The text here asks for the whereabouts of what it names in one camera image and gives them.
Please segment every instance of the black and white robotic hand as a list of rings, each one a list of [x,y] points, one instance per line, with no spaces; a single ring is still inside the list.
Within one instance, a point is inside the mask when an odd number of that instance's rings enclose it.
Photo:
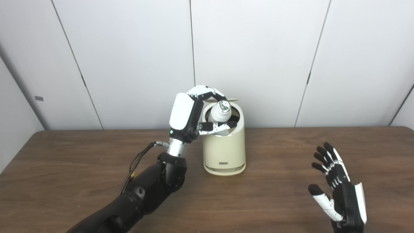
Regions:
[[[325,175],[333,190],[332,198],[316,184],[309,185],[308,190],[331,218],[334,233],[363,233],[367,217],[362,183],[353,185],[335,148],[329,143],[323,146],[318,146],[318,152],[314,154],[322,164],[312,163],[312,167]]]
[[[199,135],[214,134],[237,126],[235,121],[217,120],[199,123],[204,101],[215,98],[222,111],[229,111],[227,98],[215,88],[195,86],[187,93],[178,93],[170,118],[170,138],[190,143]]]

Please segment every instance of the robotic hand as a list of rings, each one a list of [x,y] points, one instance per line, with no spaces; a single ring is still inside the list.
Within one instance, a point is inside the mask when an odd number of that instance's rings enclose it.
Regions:
[[[227,100],[218,90],[207,86],[196,86],[187,93],[179,93],[171,112],[169,143],[150,143],[132,161],[118,197],[80,221],[68,233],[128,232],[144,215],[154,212],[171,193],[178,191],[187,171],[185,153],[188,145],[199,135],[220,132],[237,125],[236,122],[198,123],[203,101],[211,97],[218,101]],[[166,151],[158,156],[157,163],[135,176],[134,170],[139,161],[155,145],[165,147]]]
[[[318,146],[314,156],[322,164],[312,163],[321,171],[333,190],[332,199],[316,184],[308,187],[310,194],[331,218],[334,233],[363,233],[367,221],[362,183],[351,184],[338,152],[329,143]]]

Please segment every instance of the cream trash can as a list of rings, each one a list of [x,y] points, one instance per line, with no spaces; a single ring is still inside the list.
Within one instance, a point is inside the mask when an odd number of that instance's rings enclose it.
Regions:
[[[202,122],[207,122],[211,108],[217,103],[211,103],[204,108]],[[213,175],[229,176],[240,174],[246,168],[246,147],[244,140],[244,115],[241,108],[230,102],[231,117],[237,127],[230,129],[227,136],[203,136],[204,169]]]

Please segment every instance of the robot finger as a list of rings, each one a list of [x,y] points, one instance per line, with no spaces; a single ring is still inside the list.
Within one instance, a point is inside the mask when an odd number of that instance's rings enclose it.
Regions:
[[[334,148],[333,146],[331,146],[331,144],[329,144],[329,143],[325,142],[325,143],[323,144],[323,147],[325,147],[325,149],[329,152],[329,154],[331,154],[332,159],[333,159],[334,161],[340,161],[340,162],[342,162],[342,158],[341,158],[341,156],[340,156],[340,155],[339,155],[339,153],[335,150],[335,148]]]
[[[322,162],[323,163],[323,165],[325,166],[325,167],[329,167],[329,163],[328,163],[328,161],[326,161],[326,158],[323,156],[323,155],[321,155],[320,153],[318,153],[318,152],[315,152],[314,154],[313,154],[313,156],[317,159],[317,160],[319,160],[320,162]]]
[[[193,87],[191,90],[187,92],[187,94],[189,96],[196,97],[202,101],[207,100],[211,97],[215,98],[218,101],[226,100],[226,97],[217,89],[203,85]]]
[[[363,193],[362,183],[355,185],[356,199],[358,201],[359,215],[364,224],[366,224],[366,207],[365,207],[365,197]]]
[[[235,128],[237,126],[237,122],[202,122],[199,123],[198,126],[200,128],[199,134],[207,135]]]
[[[328,161],[329,164],[334,163],[331,154],[329,154],[329,152],[325,148],[318,146],[316,150],[325,157],[326,161]]]
[[[341,221],[344,217],[336,212],[335,210],[335,202],[333,199],[330,199],[322,189],[316,185],[311,184],[308,187],[309,193],[315,199],[315,201],[319,204],[322,210],[333,220],[333,221]]]
[[[325,174],[326,172],[328,172],[328,169],[324,165],[319,164],[319,163],[313,162],[312,163],[312,167],[315,168],[316,170],[321,171],[323,174]]]

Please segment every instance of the black cable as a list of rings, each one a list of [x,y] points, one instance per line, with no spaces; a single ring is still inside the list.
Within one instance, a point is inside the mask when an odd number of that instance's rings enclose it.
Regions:
[[[135,168],[137,168],[138,163],[141,161],[142,157],[153,147],[155,146],[155,142],[151,142],[143,151],[139,152],[137,156],[132,160],[130,168],[129,168],[129,174],[127,178],[125,179],[124,183],[122,184],[121,189],[119,190],[118,197],[121,195],[121,193],[124,192],[125,188],[127,187],[127,184],[129,180],[131,179],[131,175],[134,172]]]

